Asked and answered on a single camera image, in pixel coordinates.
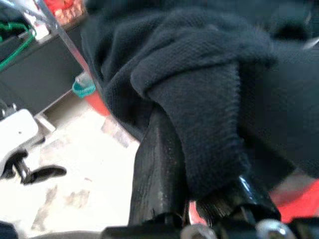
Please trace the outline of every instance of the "tiled floor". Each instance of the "tiled floor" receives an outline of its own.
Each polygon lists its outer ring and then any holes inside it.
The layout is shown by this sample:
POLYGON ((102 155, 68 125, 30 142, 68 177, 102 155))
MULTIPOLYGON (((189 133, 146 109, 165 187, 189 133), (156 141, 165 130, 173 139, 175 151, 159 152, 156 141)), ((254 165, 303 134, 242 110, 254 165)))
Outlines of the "tiled floor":
POLYGON ((21 238, 125 225, 138 142, 72 94, 46 114, 57 131, 27 164, 57 164, 67 175, 30 186, 18 177, 0 181, 0 220, 14 223, 21 238))

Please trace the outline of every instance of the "green cable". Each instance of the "green cable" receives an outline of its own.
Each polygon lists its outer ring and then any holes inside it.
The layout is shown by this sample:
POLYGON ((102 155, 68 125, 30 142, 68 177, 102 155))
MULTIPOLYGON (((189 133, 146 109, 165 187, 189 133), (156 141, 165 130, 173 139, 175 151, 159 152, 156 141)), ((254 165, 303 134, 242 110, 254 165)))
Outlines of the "green cable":
POLYGON ((15 50, 11 55, 9 55, 4 61, 0 63, 0 71, 1 71, 34 40, 35 34, 32 34, 32 31, 22 23, 15 23, 15 22, 10 22, 8 24, 0 23, 0 29, 3 29, 5 31, 11 31, 13 29, 22 29, 29 34, 29 38, 21 46, 19 46, 17 50, 15 50))

